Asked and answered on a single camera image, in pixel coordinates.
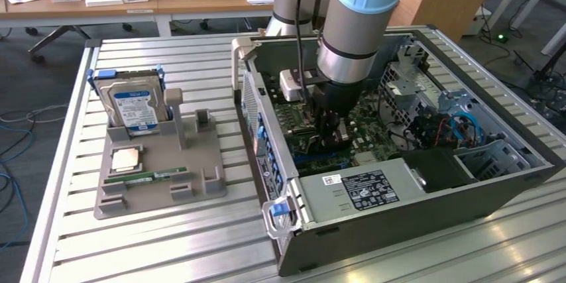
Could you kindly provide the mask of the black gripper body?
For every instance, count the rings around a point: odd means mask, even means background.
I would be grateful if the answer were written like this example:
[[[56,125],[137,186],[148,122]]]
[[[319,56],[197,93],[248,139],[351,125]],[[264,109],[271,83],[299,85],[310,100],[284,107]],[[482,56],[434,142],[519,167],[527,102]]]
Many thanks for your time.
[[[315,120],[320,120],[324,115],[338,119],[347,118],[359,102],[363,88],[363,82],[342,84],[327,81],[315,84],[311,88]]]

